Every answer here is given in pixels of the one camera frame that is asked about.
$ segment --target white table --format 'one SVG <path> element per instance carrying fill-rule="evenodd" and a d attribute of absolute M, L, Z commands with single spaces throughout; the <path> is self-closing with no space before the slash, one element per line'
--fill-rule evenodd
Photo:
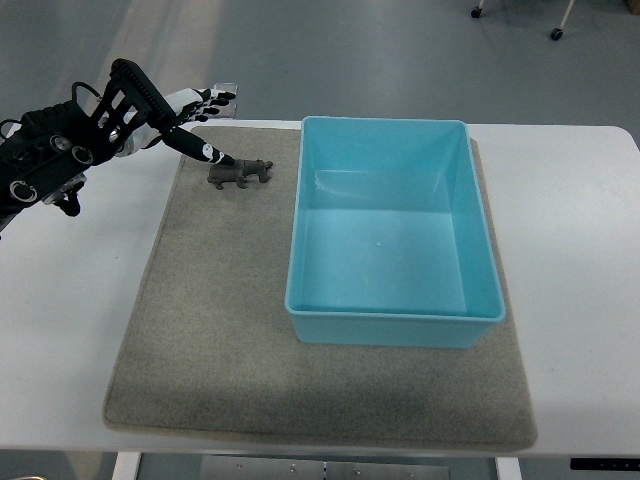
<path fill-rule="evenodd" d="M 532 448 L 509 455 L 640 455 L 638 148 L 614 127 L 469 131 L 480 148 L 539 429 Z M 79 217 L 40 204 L 2 232 L 0 448 L 460 454 L 265 449 L 103 425 L 106 388 L 179 157 L 158 145 L 90 169 Z"/>

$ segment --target gray floor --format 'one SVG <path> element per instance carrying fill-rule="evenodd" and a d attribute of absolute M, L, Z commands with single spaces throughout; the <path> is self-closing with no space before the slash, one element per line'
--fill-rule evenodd
<path fill-rule="evenodd" d="M 578 0 L 559 42 L 566 1 L 487 0 L 477 20 L 475 3 L 0 0 L 0 120 L 76 80 L 102 89 L 124 57 L 163 93 L 238 83 L 241 119 L 616 125 L 640 144 L 640 16 L 624 0 Z"/>

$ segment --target toy animal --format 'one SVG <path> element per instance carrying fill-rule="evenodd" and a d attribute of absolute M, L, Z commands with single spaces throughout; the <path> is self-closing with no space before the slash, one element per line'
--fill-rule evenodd
<path fill-rule="evenodd" d="M 238 188 L 247 188 L 249 175 L 258 175 L 260 183 L 267 183 L 271 178 L 268 171 L 273 166 L 273 162 L 263 162 L 262 160 L 235 160 L 233 165 L 213 164 L 209 170 L 207 181 L 212 183 L 218 190 L 222 190 L 225 182 L 236 182 Z"/>

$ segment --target gray carpet mat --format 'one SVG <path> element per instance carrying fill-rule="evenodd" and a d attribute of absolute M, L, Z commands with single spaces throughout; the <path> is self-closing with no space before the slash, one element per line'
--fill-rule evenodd
<path fill-rule="evenodd" d="M 284 292 L 300 132 L 194 133 L 236 158 L 273 161 L 272 179 L 219 191 L 209 165 L 182 159 L 106 395 L 109 427 L 257 445 L 533 444 L 510 307 L 465 350 L 299 342 Z"/>

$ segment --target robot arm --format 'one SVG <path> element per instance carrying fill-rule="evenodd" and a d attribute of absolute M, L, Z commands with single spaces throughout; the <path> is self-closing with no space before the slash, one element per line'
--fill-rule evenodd
<path fill-rule="evenodd" d="M 78 191 L 92 166 L 126 156 L 163 141 L 196 160 L 233 165 L 235 160 L 200 137 L 180 128 L 188 121 L 222 116 L 235 99 L 235 86 L 185 89 L 163 97 L 135 63 L 113 62 L 111 79 L 102 95 L 76 82 L 72 99 L 25 113 L 11 136 L 0 133 L 0 231 L 24 208 L 38 201 L 54 204 L 67 215 L 80 213 Z M 99 99 L 87 115 L 78 105 L 77 88 Z"/>

